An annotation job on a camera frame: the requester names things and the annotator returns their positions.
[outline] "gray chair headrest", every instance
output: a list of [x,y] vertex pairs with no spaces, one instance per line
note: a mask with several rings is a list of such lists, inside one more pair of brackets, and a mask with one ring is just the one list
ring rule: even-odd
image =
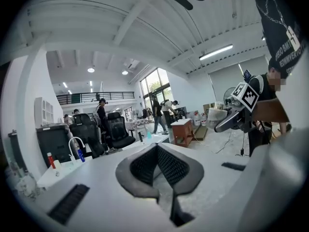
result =
[[111,120],[111,119],[116,119],[116,118],[120,118],[121,115],[119,112],[115,112],[115,113],[110,113],[107,115],[107,119]]

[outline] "headrest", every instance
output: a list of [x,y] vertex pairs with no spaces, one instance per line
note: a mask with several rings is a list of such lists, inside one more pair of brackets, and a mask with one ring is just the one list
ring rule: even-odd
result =
[[116,119],[116,118],[120,118],[121,115],[119,112],[115,112],[115,113],[110,113],[107,115],[107,119],[111,120],[111,119]]
[[75,124],[91,122],[88,114],[76,114],[73,116],[73,118]]

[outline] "cardboard box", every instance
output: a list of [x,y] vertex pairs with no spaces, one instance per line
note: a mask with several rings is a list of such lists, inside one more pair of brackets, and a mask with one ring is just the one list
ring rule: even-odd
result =
[[204,113],[207,114],[207,111],[210,107],[214,107],[214,103],[210,103],[210,104],[205,104],[203,105],[204,107]]

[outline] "window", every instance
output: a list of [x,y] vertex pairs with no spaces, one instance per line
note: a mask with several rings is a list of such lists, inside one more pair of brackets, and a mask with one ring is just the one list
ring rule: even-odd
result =
[[131,118],[131,111],[132,111],[132,107],[129,107],[129,108],[125,109],[125,115],[126,115],[126,120],[127,121],[129,119],[133,119],[133,118]]
[[141,89],[143,91],[143,95],[147,95],[148,94],[148,88],[147,88],[147,84],[146,84],[146,78],[144,80],[141,81]]
[[149,107],[149,108],[152,107],[149,97],[145,98],[145,106],[146,106],[146,107]]
[[140,85],[146,107],[152,108],[152,102],[150,100],[150,96],[152,95],[156,95],[159,103],[166,99],[173,100],[168,74],[163,69],[158,68],[154,70],[140,82]]
[[161,87],[158,72],[155,70],[146,77],[149,92],[154,92],[157,88]]
[[166,83],[169,83],[169,78],[168,78],[168,74],[166,73],[166,71],[159,68],[158,72],[159,72],[159,76],[161,79],[161,85],[165,85]]
[[174,101],[172,90],[170,87],[163,90],[164,96],[166,100]]

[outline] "man in black shirt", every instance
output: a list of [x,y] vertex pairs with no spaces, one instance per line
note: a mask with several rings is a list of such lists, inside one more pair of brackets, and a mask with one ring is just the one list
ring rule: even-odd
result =
[[[274,58],[271,58],[269,61],[268,73],[252,78],[249,81],[249,85],[259,94],[258,101],[268,101],[277,97],[275,92],[280,90],[281,74],[280,68]],[[252,155],[253,150],[256,147],[268,144],[271,139],[271,122],[265,123],[264,128],[265,132],[262,129],[258,130],[256,128],[248,133],[250,149],[249,156]],[[280,130],[282,133],[285,133],[286,128],[284,123],[280,123]]]
[[100,117],[100,120],[101,120],[101,125],[99,127],[101,129],[101,132],[105,132],[105,139],[106,139],[104,140],[104,137],[102,136],[101,141],[102,142],[106,141],[106,144],[110,148],[110,150],[114,150],[114,147],[112,145],[111,136],[107,130],[108,123],[107,123],[107,117],[106,117],[106,113],[104,109],[105,104],[106,104],[105,99],[104,98],[100,99],[98,103],[98,109],[97,109],[98,116]]
[[165,125],[162,122],[161,105],[159,104],[155,95],[151,96],[151,100],[153,101],[153,114],[154,114],[154,121],[155,121],[153,134],[156,134],[156,130],[158,129],[159,123],[163,128],[163,133],[167,133],[168,131],[166,130]]
[[[280,66],[281,79],[287,78],[305,48],[305,37],[284,0],[255,0],[261,15],[264,37],[271,56]],[[260,101],[253,111],[254,120],[288,122],[277,98]]]

